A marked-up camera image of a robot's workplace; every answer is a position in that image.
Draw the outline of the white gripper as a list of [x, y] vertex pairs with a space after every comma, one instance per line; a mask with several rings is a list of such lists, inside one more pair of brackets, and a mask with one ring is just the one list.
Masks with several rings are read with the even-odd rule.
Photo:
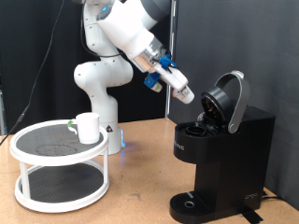
[[165, 70], [160, 64], [154, 65], [154, 70], [160, 75], [160, 79], [173, 88], [174, 93], [178, 93], [181, 90], [182, 95], [190, 95], [191, 89], [187, 86], [188, 79], [177, 69], [168, 68]]

